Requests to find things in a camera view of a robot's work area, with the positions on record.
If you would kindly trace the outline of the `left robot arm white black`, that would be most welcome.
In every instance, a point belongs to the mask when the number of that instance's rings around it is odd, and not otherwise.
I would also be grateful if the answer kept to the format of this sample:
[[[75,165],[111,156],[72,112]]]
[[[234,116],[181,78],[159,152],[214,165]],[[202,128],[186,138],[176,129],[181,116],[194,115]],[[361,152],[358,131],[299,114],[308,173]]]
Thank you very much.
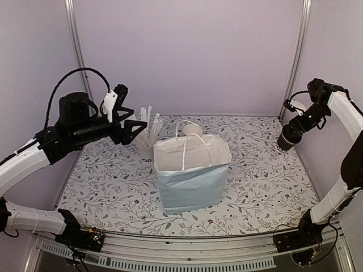
[[[56,164],[85,145],[109,137],[114,144],[129,145],[146,129],[145,121],[130,120],[132,109],[123,107],[128,88],[107,86],[107,93],[97,106],[85,92],[72,92],[59,99],[59,118],[48,124],[23,147],[1,161],[1,193],[40,169]],[[48,232],[69,246],[100,244],[94,227],[85,231],[68,210],[38,210],[1,198],[1,232],[29,230]]]

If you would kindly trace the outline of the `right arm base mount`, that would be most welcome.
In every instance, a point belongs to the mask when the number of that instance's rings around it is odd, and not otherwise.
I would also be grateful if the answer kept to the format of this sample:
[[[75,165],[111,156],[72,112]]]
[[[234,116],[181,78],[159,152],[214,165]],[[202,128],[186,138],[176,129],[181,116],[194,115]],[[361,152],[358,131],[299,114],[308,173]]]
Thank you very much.
[[[328,224],[313,223],[310,211],[304,213],[296,230],[287,233],[273,234],[273,242],[279,253],[305,247],[320,245],[323,241],[322,231]],[[293,261],[300,266],[311,265],[318,251],[312,248],[292,254]]]

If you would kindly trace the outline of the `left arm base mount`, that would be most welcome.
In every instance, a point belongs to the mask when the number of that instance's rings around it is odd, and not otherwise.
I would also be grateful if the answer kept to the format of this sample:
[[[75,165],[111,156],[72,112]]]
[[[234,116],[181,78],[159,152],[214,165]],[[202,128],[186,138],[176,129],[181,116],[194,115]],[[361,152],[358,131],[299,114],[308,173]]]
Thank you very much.
[[[95,227],[87,230],[66,229],[62,234],[55,235],[55,242],[76,249],[101,252],[104,243],[104,232]]]

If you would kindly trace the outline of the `black paper coffee cup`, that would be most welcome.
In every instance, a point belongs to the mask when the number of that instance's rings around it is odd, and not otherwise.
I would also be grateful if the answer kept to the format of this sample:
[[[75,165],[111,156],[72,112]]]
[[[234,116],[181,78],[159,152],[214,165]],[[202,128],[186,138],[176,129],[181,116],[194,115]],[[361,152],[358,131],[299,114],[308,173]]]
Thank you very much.
[[[300,138],[286,137],[283,133],[281,133],[275,144],[275,150],[281,154],[285,153],[289,151],[294,145],[296,145],[300,140]]]

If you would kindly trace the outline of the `light blue paper bag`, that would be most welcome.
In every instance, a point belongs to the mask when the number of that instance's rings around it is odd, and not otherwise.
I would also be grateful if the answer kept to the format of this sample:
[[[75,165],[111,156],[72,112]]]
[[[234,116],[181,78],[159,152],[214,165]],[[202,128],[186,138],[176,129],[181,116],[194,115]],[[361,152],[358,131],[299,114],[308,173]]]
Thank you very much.
[[[166,215],[221,202],[232,155],[218,135],[189,133],[157,141],[154,169]]]

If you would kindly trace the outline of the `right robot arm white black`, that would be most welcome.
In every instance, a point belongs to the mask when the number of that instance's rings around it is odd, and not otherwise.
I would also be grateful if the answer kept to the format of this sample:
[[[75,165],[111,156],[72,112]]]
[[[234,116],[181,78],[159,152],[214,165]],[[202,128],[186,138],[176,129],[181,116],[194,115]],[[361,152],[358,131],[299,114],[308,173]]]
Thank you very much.
[[[329,129],[327,139],[320,141],[330,148],[320,159],[340,169],[336,172],[334,186],[300,219],[298,231],[293,235],[293,242],[298,247],[305,247],[314,240],[315,233],[321,232],[362,190],[362,111],[346,88],[322,79],[315,78],[308,83],[306,92],[312,102],[308,108],[292,97],[284,102],[284,106],[297,115],[282,128],[276,143],[277,151],[290,150],[311,129],[321,130],[330,116],[341,122],[339,127],[345,132],[335,133]]]

